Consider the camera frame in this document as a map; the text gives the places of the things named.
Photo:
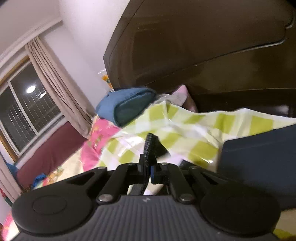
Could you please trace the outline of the dark wooden headboard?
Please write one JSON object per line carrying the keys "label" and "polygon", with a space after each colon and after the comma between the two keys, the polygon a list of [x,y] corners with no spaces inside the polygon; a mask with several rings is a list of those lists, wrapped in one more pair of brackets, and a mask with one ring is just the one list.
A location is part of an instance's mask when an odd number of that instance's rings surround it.
{"label": "dark wooden headboard", "polygon": [[103,59],[116,89],[294,117],[295,1],[130,1]]}

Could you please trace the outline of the folded dark navy garment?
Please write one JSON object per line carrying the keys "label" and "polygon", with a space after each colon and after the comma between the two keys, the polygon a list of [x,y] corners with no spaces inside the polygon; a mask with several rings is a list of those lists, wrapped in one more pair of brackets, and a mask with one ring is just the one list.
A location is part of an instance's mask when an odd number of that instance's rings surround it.
{"label": "folded dark navy garment", "polygon": [[226,141],[217,172],[274,195],[295,208],[295,125]]}

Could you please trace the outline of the beige right curtain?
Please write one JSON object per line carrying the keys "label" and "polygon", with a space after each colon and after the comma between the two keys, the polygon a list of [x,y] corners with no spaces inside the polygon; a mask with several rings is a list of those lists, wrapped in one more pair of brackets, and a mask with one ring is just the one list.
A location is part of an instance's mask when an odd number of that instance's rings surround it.
{"label": "beige right curtain", "polygon": [[30,40],[25,49],[50,97],[76,131],[87,138],[95,116],[90,101],[39,36]]}

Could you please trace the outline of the barred window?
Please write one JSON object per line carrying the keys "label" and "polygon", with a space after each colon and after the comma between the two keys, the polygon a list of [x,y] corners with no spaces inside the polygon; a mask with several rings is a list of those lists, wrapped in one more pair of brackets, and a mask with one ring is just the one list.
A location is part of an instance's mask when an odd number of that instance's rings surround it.
{"label": "barred window", "polygon": [[1,134],[14,161],[62,118],[28,56],[1,79]]}

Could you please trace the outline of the green checkered bed sheet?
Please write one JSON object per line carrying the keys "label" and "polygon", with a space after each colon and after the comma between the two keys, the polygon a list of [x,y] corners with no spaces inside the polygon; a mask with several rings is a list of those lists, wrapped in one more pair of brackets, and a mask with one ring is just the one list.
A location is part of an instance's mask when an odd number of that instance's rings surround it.
{"label": "green checkered bed sheet", "polygon": [[[277,240],[295,236],[295,208],[282,210],[262,189],[217,172],[226,141],[295,125],[294,118],[250,109],[193,113],[162,102],[104,144],[84,173],[20,196],[4,240]],[[168,153],[168,185],[149,182],[129,195],[128,168],[148,133]]]}

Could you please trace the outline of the dark grey knit pants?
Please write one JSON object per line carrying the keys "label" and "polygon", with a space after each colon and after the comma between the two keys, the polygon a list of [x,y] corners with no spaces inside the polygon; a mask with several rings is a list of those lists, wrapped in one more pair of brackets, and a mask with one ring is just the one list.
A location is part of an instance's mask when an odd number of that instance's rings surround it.
{"label": "dark grey knit pants", "polygon": [[161,142],[159,141],[159,138],[152,133],[148,133],[144,143],[143,154],[149,164],[149,167],[151,167],[150,160],[152,159],[152,157],[156,157],[157,159],[159,157],[165,156],[167,153],[168,151],[161,144]]}

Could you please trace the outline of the blue clothes pile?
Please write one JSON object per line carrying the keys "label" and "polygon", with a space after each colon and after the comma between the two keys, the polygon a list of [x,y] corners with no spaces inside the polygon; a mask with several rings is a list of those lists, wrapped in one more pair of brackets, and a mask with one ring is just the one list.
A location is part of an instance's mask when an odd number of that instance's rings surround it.
{"label": "blue clothes pile", "polygon": [[8,169],[10,170],[12,176],[14,179],[17,179],[17,172],[18,172],[18,168],[10,163],[6,162],[6,166],[8,167]]}

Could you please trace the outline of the blue rolled pillow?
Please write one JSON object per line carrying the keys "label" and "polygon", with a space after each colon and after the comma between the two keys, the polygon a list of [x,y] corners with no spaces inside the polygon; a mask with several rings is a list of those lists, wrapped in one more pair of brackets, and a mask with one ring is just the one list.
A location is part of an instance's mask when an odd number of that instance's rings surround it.
{"label": "blue rolled pillow", "polygon": [[109,92],[97,105],[96,114],[118,127],[139,116],[156,99],[157,93],[146,87]]}

